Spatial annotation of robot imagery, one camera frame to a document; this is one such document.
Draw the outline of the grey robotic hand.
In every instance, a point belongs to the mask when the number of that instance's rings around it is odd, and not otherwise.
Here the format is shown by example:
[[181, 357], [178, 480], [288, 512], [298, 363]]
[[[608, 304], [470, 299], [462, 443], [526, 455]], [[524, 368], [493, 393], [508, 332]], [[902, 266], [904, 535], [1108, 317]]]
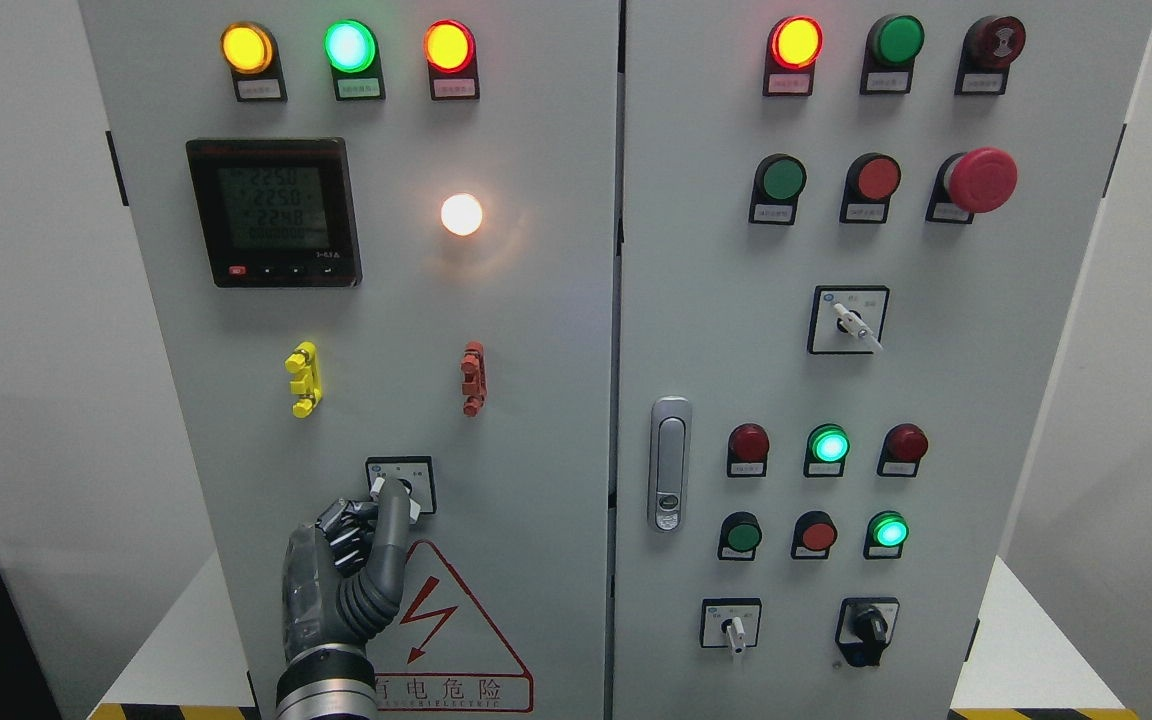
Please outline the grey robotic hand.
[[404, 591], [408, 530], [420, 507], [380, 478], [370, 500], [338, 501], [291, 532], [285, 552], [285, 659], [321, 644], [366, 643], [391, 626]]

